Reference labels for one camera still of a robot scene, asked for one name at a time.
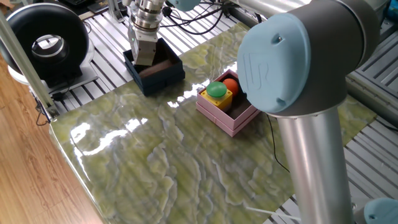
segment marble-patterned mat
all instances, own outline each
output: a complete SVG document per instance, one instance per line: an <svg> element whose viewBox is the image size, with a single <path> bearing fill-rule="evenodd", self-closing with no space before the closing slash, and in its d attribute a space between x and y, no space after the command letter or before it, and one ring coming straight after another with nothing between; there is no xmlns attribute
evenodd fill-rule
<svg viewBox="0 0 398 224"><path fill-rule="evenodd" d="M144 97L134 82L51 123L54 143L108 223L263 223L294 190L260 114L235 138L195 109L197 92L236 70L248 28L237 24L181 56L187 77ZM339 107L344 144L376 117L352 97ZM277 121L277 156L287 165Z"/></svg>

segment orange ball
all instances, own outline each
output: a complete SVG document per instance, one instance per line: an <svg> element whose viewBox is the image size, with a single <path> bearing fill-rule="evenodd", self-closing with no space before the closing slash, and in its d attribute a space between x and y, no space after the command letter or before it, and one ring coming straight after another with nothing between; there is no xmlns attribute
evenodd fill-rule
<svg viewBox="0 0 398 224"><path fill-rule="evenodd" d="M223 81L223 83L226 85L226 88L232 92L232 96L238 95L239 84L237 81L235 81L232 78L227 78L226 80Z"/></svg>

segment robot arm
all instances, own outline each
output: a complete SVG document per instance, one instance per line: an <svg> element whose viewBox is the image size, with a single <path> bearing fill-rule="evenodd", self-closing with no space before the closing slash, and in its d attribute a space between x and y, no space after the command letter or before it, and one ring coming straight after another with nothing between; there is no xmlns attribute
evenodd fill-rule
<svg viewBox="0 0 398 224"><path fill-rule="evenodd" d="M240 6L270 17L303 6L311 0L231 0ZM162 7L165 0L123 0L131 7L129 41L136 65L152 65L156 53L157 31L162 20ZM190 11L199 5L200 0L169 0L177 9Z"/></svg>
<svg viewBox="0 0 398 224"><path fill-rule="evenodd" d="M131 6L131 25L129 41L132 56L136 65L151 66L156 53L157 31L162 21L162 8L165 0L135 0ZM179 10L189 11L200 3L200 0L170 0ZM131 0L123 0L130 6Z"/></svg>

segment metal grating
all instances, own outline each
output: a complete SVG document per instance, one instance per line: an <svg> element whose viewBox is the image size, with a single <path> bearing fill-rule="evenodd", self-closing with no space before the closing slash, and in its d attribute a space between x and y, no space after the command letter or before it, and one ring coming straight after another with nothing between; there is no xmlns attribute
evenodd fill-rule
<svg viewBox="0 0 398 224"><path fill-rule="evenodd" d="M205 11L206 5L199 5L190 12L178 13L184 19L193 19ZM194 32L203 32L210 28L216 21L220 12L213 14L201 22L192 22L187 26ZM123 52L130 50L127 37L129 27L128 17L125 21L117 23L108 12L85 20L91 26L90 40L95 46L94 59L91 66L99 79L68 92L63 101L55 102L60 114L78 108L103 94L132 81L132 76L124 66ZM237 23L232 18L223 17L220 23L212 31L205 35L191 35L180 30L178 27L160 28L158 36L165 39L177 55L181 55L199 44L228 30ZM168 18L164 18L163 26L172 25Z"/></svg>
<svg viewBox="0 0 398 224"><path fill-rule="evenodd" d="M355 199L389 197L398 199L398 133L388 130L382 118L367 125L344 148L353 202ZM295 195L276 213L300 217ZM298 224L272 215L264 224Z"/></svg>
<svg viewBox="0 0 398 224"><path fill-rule="evenodd" d="M398 100L398 31L381 42L356 72Z"/></svg>

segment black cable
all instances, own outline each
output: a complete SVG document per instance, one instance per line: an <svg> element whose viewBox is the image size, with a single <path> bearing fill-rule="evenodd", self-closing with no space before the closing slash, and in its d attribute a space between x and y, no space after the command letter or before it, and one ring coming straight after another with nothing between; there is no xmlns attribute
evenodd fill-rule
<svg viewBox="0 0 398 224"><path fill-rule="evenodd" d="M68 89L67 89L64 93L59 92L59 93L56 93L56 94L52 95L51 97L53 98L53 100L55 100L55 101L61 101L61 100L63 99L63 97L69 92L70 87L72 86L72 84L73 84L75 81L76 81L76 77L73 78L73 81L70 82L70 83L69 83L69 81L67 80Z"/></svg>
<svg viewBox="0 0 398 224"><path fill-rule="evenodd" d="M391 126L388 126L388 125L386 125L386 124L383 124L382 122L380 122L381 123L381 125L383 125L384 127L386 127L387 129L389 129L389 130L391 130L391 131L396 131L396 132L398 132L398 129L397 128L393 128L393 127L391 127Z"/></svg>
<svg viewBox="0 0 398 224"><path fill-rule="evenodd" d="M213 3L213 4L210 4L209 7L207 7L203 12L201 12L201 13L198 14L197 16L195 16L195 18L193 18L193 19L197 19L198 17L200 17L201 15L203 15L203 13L207 12L207 10L209 10L209 8L210 8L211 6L214 6L214 3Z"/></svg>
<svg viewBox="0 0 398 224"><path fill-rule="evenodd" d="M49 121L45 121L44 124L39 124L39 119L40 119L41 115L42 115L42 112L39 112L39 115L38 115L37 120L36 120L36 125L37 126L45 126L46 124L50 124Z"/></svg>
<svg viewBox="0 0 398 224"><path fill-rule="evenodd" d="M178 24L178 23L175 22L174 25L167 25L167 26L161 26L161 27L176 27L176 26L183 26L183 25L185 25L185 24L188 23L188 22L198 21L198 20L200 20L200 19L203 19L203 18L206 18L206 17L208 17L208 16L211 16L211 15L217 13L217 12L220 12L221 10L222 10L222 8L215 9L214 11L211 11L211 12L209 12L209 13L203 15L203 16L200 16L200 17L198 17L198 18L196 18L196 19L189 19L189 20L188 20L188 19L181 19L181 21L185 21L185 22L183 22L183 23L181 23L181 24ZM167 14L167 13L165 14L165 13L164 13L164 16L170 18L170 17L171 17L171 14Z"/></svg>
<svg viewBox="0 0 398 224"><path fill-rule="evenodd" d="M272 128L271 119L269 119L268 114L267 114L267 118L268 118L269 126L271 127L272 143L274 144L274 156L275 156L275 160L279 163L279 165L280 165L281 167L283 167L287 172L290 173L290 171L288 170L288 168L286 168L285 166L283 166L283 165L279 162L278 157L276 156L276 145L275 145L274 129Z"/></svg>
<svg viewBox="0 0 398 224"><path fill-rule="evenodd" d="M92 31L91 25L90 25L88 22L86 22L86 21L84 21L83 23L84 23L86 26L88 26L88 28L90 28L90 30L87 32L87 34L89 34L89 33Z"/></svg>
<svg viewBox="0 0 398 224"><path fill-rule="evenodd" d="M220 12L221 10L223 10L225 8L229 8L229 7L240 7L240 6L236 5L236 4L222 5L220 8L215 9L214 11L211 11L211 12L209 12L209 13L203 15L203 16L197 17L196 19L189 19L189 20L188 19L180 19L180 18L177 18L175 16L172 16L171 13L172 13L173 10L171 8L164 7L163 8L163 15L165 17L168 17L170 20L171 20L171 18L174 17L174 18L179 19L179 20L184 21L184 22L181 23L181 24L178 24L177 22L174 21L174 25L166 25L166 26L161 26L161 27L164 28L164 27L177 27L177 26L180 27L180 26L184 26L187 23L191 23L193 21L198 21L200 19L206 18L208 16L211 16L211 15L213 15L213 14L215 14L217 12Z"/></svg>
<svg viewBox="0 0 398 224"><path fill-rule="evenodd" d="M215 3L215 2L201 2L199 4L212 4L214 6L222 6L223 5L222 3Z"/></svg>
<svg viewBox="0 0 398 224"><path fill-rule="evenodd" d="M204 31L204 32L200 32L200 33L195 33L195 32L191 32L189 30L187 30L186 28L182 27L182 26L178 26L181 30L192 34L192 35L203 35L203 34L207 34L208 32L212 31L217 24L220 22L221 18L223 17L223 13L220 13L220 16L218 17L217 21L214 23L214 25L212 27L210 27L208 30ZM173 23L177 23L172 17L169 17L169 19L173 22Z"/></svg>

